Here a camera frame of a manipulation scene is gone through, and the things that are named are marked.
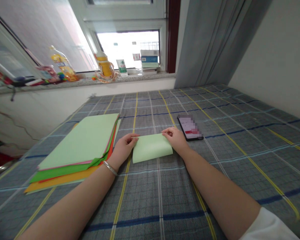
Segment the green paper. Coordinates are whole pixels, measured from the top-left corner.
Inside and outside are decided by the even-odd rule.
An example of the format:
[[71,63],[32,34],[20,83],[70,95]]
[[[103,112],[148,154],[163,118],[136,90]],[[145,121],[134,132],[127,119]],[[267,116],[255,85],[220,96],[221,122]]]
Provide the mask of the green paper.
[[132,162],[143,162],[170,154],[173,154],[172,147],[161,133],[140,136],[133,148]]
[[102,158],[118,116],[115,113],[84,118],[39,164],[39,169]]
[[[117,128],[116,128],[116,133],[115,133],[115,139],[119,130],[121,120],[117,121]],[[112,141],[113,134],[111,136],[109,145],[108,145],[108,150],[110,148],[110,143]],[[108,151],[104,154],[102,158],[95,158],[96,162],[92,166],[98,166],[100,162],[106,160],[108,157]],[[87,164],[78,164],[78,165],[70,165],[70,166],[65,166],[65,167],[60,167],[60,168],[53,168],[53,169],[48,169],[44,171],[38,171],[36,175],[30,180],[30,183],[33,182],[38,182],[44,179],[48,178],[53,178],[53,177],[60,177],[63,175],[71,174],[71,173],[76,173],[80,171],[87,170],[89,168],[90,163]]]

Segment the silver bracelet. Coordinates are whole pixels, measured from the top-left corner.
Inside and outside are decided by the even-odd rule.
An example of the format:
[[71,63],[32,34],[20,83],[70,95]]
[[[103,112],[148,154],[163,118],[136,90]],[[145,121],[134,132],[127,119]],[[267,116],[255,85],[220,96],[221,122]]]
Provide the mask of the silver bracelet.
[[118,176],[118,174],[116,173],[116,171],[109,165],[109,163],[107,163],[106,161],[103,162],[107,168],[109,168],[109,170],[115,175]]

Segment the phone screen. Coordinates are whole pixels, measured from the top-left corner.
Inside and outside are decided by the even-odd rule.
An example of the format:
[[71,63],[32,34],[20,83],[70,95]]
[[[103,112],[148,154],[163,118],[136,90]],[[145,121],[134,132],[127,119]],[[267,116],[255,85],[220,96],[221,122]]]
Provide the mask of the phone screen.
[[178,115],[178,120],[186,140],[201,140],[203,134],[199,130],[192,115]]

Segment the gray curtain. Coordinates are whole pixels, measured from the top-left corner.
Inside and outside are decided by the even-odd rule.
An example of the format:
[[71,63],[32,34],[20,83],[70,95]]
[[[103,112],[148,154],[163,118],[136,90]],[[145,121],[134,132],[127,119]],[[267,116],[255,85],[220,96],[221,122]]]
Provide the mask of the gray curtain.
[[190,0],[175,88],[228,84],[271,0]]

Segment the window glass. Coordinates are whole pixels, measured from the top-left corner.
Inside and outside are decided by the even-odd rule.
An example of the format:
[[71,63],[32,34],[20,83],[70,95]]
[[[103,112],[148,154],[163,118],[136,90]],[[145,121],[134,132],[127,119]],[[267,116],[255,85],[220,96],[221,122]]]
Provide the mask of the window glass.
[[11,54],[11,52],[0,42],[0,64],[4,66],[15,77],[31,76],[32,74]]
[[[103,51],[108,60],[118,69],[116,59],[124,59],[127,68],[135,67],[132,53],[136,42],[137,50],[159,50],[159,31],[125,32],[125,33],[98,33],[97,34]],[[117,43],[119,51],[113,44]]]
[[53,45],[75,71],[97,69],[68,0],[0,0],[0,17],[44,65],[53,65],[49,51]]

